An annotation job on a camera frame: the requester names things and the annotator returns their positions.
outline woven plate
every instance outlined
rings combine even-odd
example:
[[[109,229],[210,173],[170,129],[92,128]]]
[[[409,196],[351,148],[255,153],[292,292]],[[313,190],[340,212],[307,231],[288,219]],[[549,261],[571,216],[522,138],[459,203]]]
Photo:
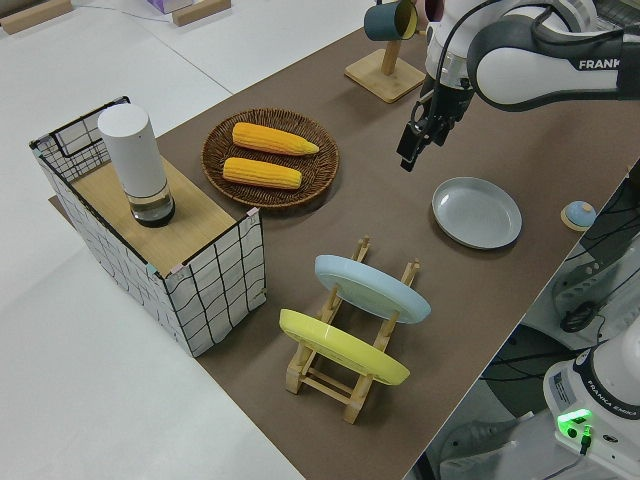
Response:
[[[298,157],[237,147],[231,136],[237,122],[255,123],[300,135],[318,145],[320,151]],[[302,184],[297,190],[281,190],[228,182],[222,178],[222,167],[229,157],[244,157],[295,168],[302,172]],[[302,206],[319,197],[335,178],[338,163],[338,147],[324,128],[299,113],[272,108],[248,110],[227,118],[213,129],[202,149],[202,168],[218,190],[243,204],[266,209]]]

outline blue mug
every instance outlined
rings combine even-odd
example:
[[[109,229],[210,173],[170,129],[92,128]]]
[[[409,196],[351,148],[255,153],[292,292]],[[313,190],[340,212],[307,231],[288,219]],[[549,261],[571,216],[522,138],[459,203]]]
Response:
[[[376,0],[364,15],[364,32],[370,40],[407,40],[417,27],[418,12],[411,0],[390,3]]]

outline blue plate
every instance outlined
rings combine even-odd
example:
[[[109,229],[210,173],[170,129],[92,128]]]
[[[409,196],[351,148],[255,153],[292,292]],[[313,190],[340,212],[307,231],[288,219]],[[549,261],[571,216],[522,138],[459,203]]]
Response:
[[[327,290],[337,285],[343,300],[387,320],[399,312],[398,322],[418,323],[431,313],[429,303],[411,287],[349,258],[316,257],[316,276]]]

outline corn cob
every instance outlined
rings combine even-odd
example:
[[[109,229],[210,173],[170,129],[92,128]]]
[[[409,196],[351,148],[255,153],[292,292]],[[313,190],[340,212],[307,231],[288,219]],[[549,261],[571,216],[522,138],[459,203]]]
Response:
[[[233,143],[239,147],[284,155],[318,153],[317,145],[299,135],[255,123],[238,122],[233,126]]]
[[[227,158],[222,168],[222,178],[234,183],[286,190],[300,188],[302,183],[299,170],[240,157]]]

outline brown table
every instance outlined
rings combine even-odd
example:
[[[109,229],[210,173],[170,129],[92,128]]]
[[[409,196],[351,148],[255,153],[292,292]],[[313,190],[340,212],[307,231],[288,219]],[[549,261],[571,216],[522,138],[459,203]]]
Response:
[[[404,42],[400,57],[422,68],[423,42]],[[340,170],[323,206],[265,215],[267,303],[198,358],[309,479],[402,478],[578,240],[560,221],[562,207],[581,199],[600,208],[640,151],[638,103],[565,102],[506,113],[476,98],[445,146],[428,147],[409,174],[395,149],[417,91],[386,104],[343,74],[377,48],[355,32],[159,140],[163,155],[236,217],[246,208],[219,194],[200,167],[203,142],[219,122],[251,108],[287,108],[317,120],[338,144]],[[516,200],[523,229],[514,245],[472,250],[440,230],[431,197],[459,176],[489,180]],[[315,257],[350,256],[365,234],[372,239],[367,263],[390,275],[421,260],[414,288],[433,313],[398,325],[387,351],[411,376],[398,387],[375,384],[349,425],[335,400],[285,390],[296,344],[279,330],[278,315],[283,307],[315,315],[327,295],[314,276]],[[379,326],[349,306],[335,325],[365,340]]]

